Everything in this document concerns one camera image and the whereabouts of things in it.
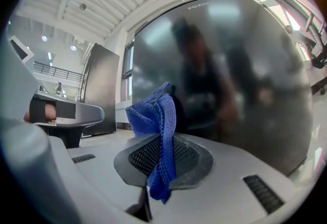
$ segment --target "blue microfiber towel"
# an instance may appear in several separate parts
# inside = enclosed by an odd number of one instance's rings
[[[161,134],[160,159],[148,177],[150,196],[163,203],[169,198],[169,183],[176,178],[173,135],[176,128],[176,110],[173,98],[163,91],[165,82],[150,97],[126,108],[127,118],[136,137],[149,133]]]

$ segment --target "black fisheye border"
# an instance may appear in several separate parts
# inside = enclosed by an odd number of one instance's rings
[[[314,0],[327,20],[327,0]],[[0,4],[0,32],[1,36],[6,35],[8,20],[14,12],[19,0],[2,0]],[[0,60],[0,91],[1,81],[6,76],[3,71],[4,64]],[[5,105],[4,100],[0,99],[0,109]],[[38,213],[24,196],[21,189],[18,187],[15,179],[12,177],[3,158],[3,153],[0,151],[0,172],[2,184],[2,218],[10,218],[11,222],[18,220],[33,221],[34,223],[48,223],[43,216]],[[310,222],[320,221],[324,219],[326,211],[326,185],[327,185],[327,169],[324,168],[317,183],[309,196],[299,207],[299,209],[285,223],[301,223],[307,219]]]

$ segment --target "metal railing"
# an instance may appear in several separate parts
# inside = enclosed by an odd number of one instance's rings
[[[67,71],[57,67],[52,67],[46,64],[34,62],[33,71],[49,76],[54,76],[62,79],[71,80],[74,82],[81,83],[83,80],[83,75],[73,71]]]

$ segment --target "black strap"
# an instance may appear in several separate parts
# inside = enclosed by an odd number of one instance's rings
[[[30,123],[42,122],[47,123],[45,118],[46,101],[33,98],[30,104]]]

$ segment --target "black screen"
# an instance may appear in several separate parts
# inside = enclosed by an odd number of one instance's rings
[[[16,53],[19,55],[19,57],[20,57],[22,60],[25,59],[26,56],[27,56],[28,54],[25,53],[25,52],[23,51],[23,49],[20,48],[20,47],[18,46],[17,43],[15,43],[14,40],[11,40],[11,43],[12,43],[12,46],[15,48],[15,51],[16,51]]]

